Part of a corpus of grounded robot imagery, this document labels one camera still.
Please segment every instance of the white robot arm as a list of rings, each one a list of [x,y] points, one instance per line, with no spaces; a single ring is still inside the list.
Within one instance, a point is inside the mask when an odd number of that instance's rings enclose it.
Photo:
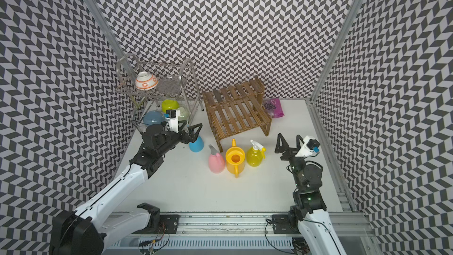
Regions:
[[[175,111],[167,113],[170,113],[169,119],[176,118]],[[146,203],[127,215],[107,223],[105,220],[133,190],[157,171],[169,150],[179,142],[196,141],[202,124],[189,126],[187,132],[183,130],[186,121],[178,124],[176,132],[164,130],[167,122],[146,128],[139,152],[129,161],[127,169],[86,203],[72,212],[61,211],[52,219],[50,255],[99,255],[134,231],[158,228],[160,210]]]
[[[317,162],[305,160],[318,155],[320,144],[312,136],[302,139],[299,135],[296,143],[296,148],[290,148],[279,134],[275,147],[275,153],[282,153],[280,159],[289,161],[287,169],[297,187],[293,193],[295,205],[288,212],[289,225],[299,230],[312,255],[346,255],[319,192],[323,184],[323,167]]]

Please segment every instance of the pink bag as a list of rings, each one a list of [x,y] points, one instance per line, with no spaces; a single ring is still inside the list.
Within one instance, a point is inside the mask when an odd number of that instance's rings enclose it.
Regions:
[[[280,99],[264,99],[263,107],[264,109],[266,109],[267,114],[271,118],[285,116],[285,114],[283,114],[283,109],[280,104]]]

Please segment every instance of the trigger sprayer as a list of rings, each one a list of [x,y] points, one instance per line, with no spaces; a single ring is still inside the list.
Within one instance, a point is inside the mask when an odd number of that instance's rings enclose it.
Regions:
[[[247,151],[247,163],[252,167],[257,167],[266,158],[264,155],[266,148],[256,141],[250,140],[250,142],[253,146]]]

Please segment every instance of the metal dish rack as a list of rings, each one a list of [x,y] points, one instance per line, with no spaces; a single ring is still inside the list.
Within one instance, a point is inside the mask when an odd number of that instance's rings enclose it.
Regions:
[[[135,60],[135,67],[130,73],[123,72],[121,65],[129,56],[132,56]],[[127,94],[134,104],[134,110],[132,111],[131,121],[135,127],[140,131],[139,124],[143,119],[143,115],[156,103],[159,107],[159,101],[164,99],[183,100],[185,105],[190,111],[189,125],[192,123],[197,106],[200,104],[201,110],[204,111],[203,103],[201,102],[200,88],[198,87],[198,79],[195,71],[195,67],[191,59],[186,59],[181,65],[158,63],[158,62],[142,62],[138,56],[133,53],[125,54],[116,63],[116,75],[120,83],[116,87],[117,93]],[[157,86],[150,90],[140,90],[135,87],[135,79],[137,77],[136,72],[150,71],[155,74],[159,82]],[[195,101],[192,107],[190,106],[189,100],[186,93],[186,85],[188,84],[189,74],[192,73],[192,82],[197,92]],[[145,105],[145,111],[141,116],[138,116],[139,108]]]

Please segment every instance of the blue bowl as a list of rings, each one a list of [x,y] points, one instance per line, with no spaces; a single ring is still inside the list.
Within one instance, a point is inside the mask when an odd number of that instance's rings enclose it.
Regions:
[[[164,121],[164,116],[161,111],[152,110],[147,112],[143,117],[143,123],[146,125],[153,125],[157,123],[162,123]]]

